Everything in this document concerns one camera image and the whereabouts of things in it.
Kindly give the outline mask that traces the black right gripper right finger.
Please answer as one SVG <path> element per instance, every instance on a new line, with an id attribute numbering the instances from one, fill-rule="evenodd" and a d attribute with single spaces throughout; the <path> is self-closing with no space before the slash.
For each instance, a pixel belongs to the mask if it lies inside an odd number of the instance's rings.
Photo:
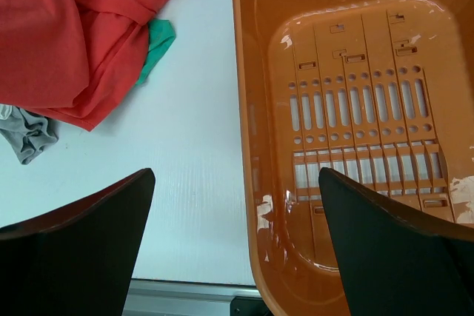
<path id="1" fill-rule="evenodd" d="M 473 229 L 334 169 L 321 169 L 318 182 L 352 315 L 473 314 Z"/>

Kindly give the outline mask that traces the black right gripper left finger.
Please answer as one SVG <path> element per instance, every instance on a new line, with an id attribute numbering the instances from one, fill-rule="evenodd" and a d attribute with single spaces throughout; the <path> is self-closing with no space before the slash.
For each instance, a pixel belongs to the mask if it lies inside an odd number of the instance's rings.
<path id="1" fill-rule="evenodd" d="M 140 169 L 92 195 L 1 228 L 2 315 L 121 315 L 155 175 Z"/>

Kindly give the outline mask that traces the red tank top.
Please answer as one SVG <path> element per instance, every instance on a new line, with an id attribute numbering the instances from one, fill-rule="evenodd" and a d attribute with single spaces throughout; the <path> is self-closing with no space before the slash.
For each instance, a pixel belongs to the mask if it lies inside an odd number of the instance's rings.
<path id="1" fill-rule="evenodd" d="M 93 130 L 138 81 L 169 0 L 1 0 L 1 102 Z"/>

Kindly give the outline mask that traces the green tank top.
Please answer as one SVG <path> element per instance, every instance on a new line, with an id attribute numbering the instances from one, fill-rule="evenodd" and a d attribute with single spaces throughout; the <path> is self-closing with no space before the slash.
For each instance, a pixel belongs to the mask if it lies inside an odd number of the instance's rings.
<path id="1" fill-rule="evenodd" d="M 136 86 L 143 84 L 152 69 L 170 49 L 176 39 L 176 32 L 172 23 L 165 19 L 153 19 L 148 23 L 149 45 L 147 57 L 142 67 Z"/>

